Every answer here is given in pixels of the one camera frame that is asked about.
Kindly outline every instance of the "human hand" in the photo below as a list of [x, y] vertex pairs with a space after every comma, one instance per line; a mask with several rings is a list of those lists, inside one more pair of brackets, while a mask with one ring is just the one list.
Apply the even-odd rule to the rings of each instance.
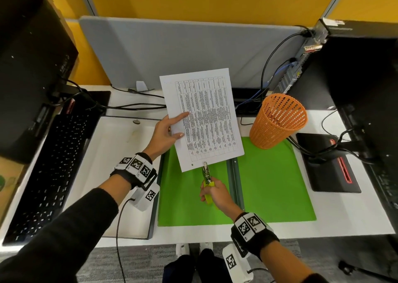
[[146, 153], [152, 160], [155, 160], [158, 156], [169, 150], [176, 140], [184, 136], [182, 132], [171, 135], [169, 127], [178, 123], [188, 115], [189, 112], [184, 112], [171, 119], [166, 115], [161, 121], [157, 122], [152, 138], [143, 153]]
[[205, 195], [210, 194], [214, 204], [232, 221], [235, 221], [236, 218], [243, 213], [241, 208], [235, 204], [232, 200], [231, 195], [229, 195], [228, 189], [222, 183], [221, 180], [218, 180], [215, 177], [211, 177], [211, 180], [214, 181], [214, 187], [203, 187], [203, 182], [201, 185], [201, 201], [205, 201]]

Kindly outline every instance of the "gray carpet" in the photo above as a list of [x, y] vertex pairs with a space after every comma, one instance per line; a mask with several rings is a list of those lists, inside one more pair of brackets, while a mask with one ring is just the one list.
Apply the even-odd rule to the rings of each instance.
[[[398, 277], [398, 263], [394, 262], [398, 261], [398, 256], [384, 236], [282, 240], [282, 244], [331, 283], [380, 282], [356, 272], [350, 277], [344, 275], [337, 268], [341, 259], [385, 275], [391, 264], [391, 275]], [[215, 254], [221, 257], [226, 245], [214, 244]], [[176, 259], [175, 245], [122, 247], [120, 254], [129, 283], [161, 282], [163, 267]], [[0, 255], [0, 261], [8, 256]], [[249, 263], [252, 267], [262, 266], [261, 261], [253, 256], [249, 258]], [[94, 249], [79, 271], [78, 280], [84, 283], [122, 283], [116, 248]], [[268, 283], [271, 280], [272, 277], [266, 272], [257, 271], [252, 282]], [[197, 274], [193, 282], [200, 282]]]

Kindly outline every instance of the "yellow hole punch handle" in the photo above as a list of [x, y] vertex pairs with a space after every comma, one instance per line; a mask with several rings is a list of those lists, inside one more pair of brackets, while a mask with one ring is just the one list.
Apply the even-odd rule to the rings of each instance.
[[[214, 187], [214, 186], [215, 186], [214, 181], [211, 181], [209, 184], [205, 183], [205, 187]], [[210, 194], [205, 194], [205, 199], [206, 199], [206, 202], [208, 205], [211, 205], [213, 203], [213, 199]]]

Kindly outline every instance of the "wrist strap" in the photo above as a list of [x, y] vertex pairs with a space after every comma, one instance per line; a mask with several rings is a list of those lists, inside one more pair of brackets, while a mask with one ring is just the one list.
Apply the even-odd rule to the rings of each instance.
[[133, 157], [124, 157], [111, 176], [115, 174], [127, 180], [131, 184], [131, 190], [136, 186], [147, 190], [158, 176], [151, 158], [143, 152], [136, 153]]
[[272, 241], [279, 241], [272, 229], [260, 217], [246, 212], [236, 219], [231, 228], [231, 238], [242, 257], [249, 251], [260, 260], [261, 249]]

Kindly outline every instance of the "cardboard box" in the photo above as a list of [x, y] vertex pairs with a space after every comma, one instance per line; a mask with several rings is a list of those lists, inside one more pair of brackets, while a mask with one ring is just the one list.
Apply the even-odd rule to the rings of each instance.
[[0, 225], [24, 173], [24, 165], [0, 156]]

